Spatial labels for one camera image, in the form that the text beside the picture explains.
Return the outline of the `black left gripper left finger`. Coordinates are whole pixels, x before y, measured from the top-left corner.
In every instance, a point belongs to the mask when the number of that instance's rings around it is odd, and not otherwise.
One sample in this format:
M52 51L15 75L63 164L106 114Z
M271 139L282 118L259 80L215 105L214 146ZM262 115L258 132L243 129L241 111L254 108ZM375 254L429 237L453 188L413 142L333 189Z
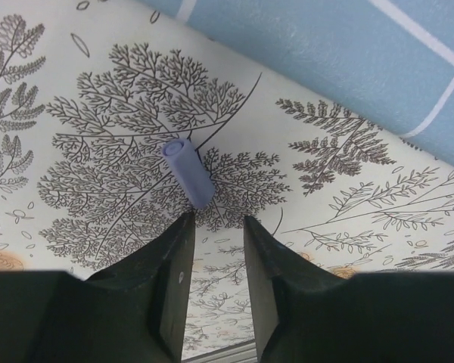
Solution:
M85 280L0 271L0 362L179 362L195 216Z

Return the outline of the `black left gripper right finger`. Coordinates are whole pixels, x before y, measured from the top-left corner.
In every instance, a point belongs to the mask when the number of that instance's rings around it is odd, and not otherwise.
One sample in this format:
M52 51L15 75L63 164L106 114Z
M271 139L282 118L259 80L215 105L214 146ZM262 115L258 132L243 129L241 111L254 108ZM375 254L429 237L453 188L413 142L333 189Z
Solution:
M340 278L244 219L261 362L454 362L454 272Z

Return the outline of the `blue pen cap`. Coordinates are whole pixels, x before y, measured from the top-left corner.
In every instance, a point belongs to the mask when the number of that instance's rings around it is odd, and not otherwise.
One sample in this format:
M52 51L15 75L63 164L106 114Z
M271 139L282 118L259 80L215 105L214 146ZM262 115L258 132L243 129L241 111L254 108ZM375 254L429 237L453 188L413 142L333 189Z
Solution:
M194 145L188 139L175 138L162 146L161 153L193 207L207 206L213 199L215 186Z

